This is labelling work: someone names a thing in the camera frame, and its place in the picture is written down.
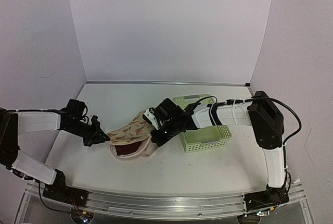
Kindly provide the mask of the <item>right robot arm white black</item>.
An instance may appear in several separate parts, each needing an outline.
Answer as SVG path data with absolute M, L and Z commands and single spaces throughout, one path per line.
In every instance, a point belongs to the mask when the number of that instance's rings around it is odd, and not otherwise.
M 143 119 L 153 127 L 152 142 L 158 147 L 186 131 L 219 126 L 250 126 L 257 145 L 262 149 L 267 169 L 264 191 L 248 193 L 248 207 L 272 207 L 289 200 L 286 151 L 283 144 L 284 117 L 268 95 L 259 91 L 250 99 L 228 99 L 210 102 L 209 96 L 185 108 L 169 98 L 157 107 L 144 111 Z

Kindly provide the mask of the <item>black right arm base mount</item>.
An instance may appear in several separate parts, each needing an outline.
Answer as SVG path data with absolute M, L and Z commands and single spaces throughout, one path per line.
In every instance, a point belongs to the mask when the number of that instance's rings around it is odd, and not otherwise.
M 247 193 L 244 196 L 246 213 L 277 207 L 289 202 L 287 188 L 272 188 L 267 186 L 266 190 Z

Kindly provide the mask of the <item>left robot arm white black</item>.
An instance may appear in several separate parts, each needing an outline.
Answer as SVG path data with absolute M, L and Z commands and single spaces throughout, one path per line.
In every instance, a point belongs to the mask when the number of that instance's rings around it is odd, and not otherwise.
M 70 99 L 62 109 L 1 109 L 1 165 L 23 180 L 44 185 L 44 198 L 62 203 L 86 205 L 88 191 L 67 185 L 65 173 L 45 164 L 35 144 L 24 144 L 33 137 L 54 137 L 66 132 L 91 147 L 109 141 L 98 117 L 88 116 L 88 107 Z

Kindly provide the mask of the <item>beige patterned mesh laundry bag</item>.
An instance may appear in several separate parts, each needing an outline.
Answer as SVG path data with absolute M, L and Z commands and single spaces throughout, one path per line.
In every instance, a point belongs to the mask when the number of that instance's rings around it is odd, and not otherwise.
M 113 156 L 118 159 L 134 159 L 140 156 L 149 157 L 158 148 L 158 146 L 151 141 L 151 132 L 155 129 L 152 125 L 143 119 L 144 111 L 140 111 L 127 125 L 110 131 L 107 135 L 110 141 L 110 151 Z M 135 142 L 143 142 L 140 149 L 133 155 L 118 156 L 116 154 L 117 145 L 127 145 Z

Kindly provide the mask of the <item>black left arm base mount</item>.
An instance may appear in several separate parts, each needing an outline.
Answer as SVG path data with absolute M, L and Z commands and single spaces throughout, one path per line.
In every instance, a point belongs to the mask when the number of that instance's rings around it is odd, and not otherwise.
M 43 197 L 62 203 L 72 204 L 77 207 L 85 207 L 88 199 L 88 191 L 66 185 L 65 174 L 56 169 L 56 177 L 53 184 L 46 184 Z

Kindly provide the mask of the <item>light green perforated plastic basket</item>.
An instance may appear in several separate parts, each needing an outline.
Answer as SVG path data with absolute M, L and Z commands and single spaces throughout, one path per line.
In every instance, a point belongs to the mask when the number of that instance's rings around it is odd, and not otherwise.
M 201 104 L 210 104 L 216 99 L 210 94 L 200 94 L 174 97 L 172 101 L 181 109 L 185 109 L 188 104 L 196 101 L 200 101 Z M 225 146 L 231 139 L 232 133 L 227 126 L 217 126 L 188 130 L 180 133 L 179 136 L 185 153 L 193 153 Z

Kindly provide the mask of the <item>dark red bra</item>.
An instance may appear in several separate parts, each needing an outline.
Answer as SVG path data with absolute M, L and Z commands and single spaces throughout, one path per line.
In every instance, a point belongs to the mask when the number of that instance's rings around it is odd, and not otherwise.
M 127 144 L 127 145 L 117 145 L 114 148 L 116 149 L 116 154 L 118 156 L 128 156 L 128 155 L 133 155 L 134 153 L 136 153 L 141 145 L 142 145 L 142 141 L 141 142 L 135 142 L 135 143 L 131 143 L 131 144 Z

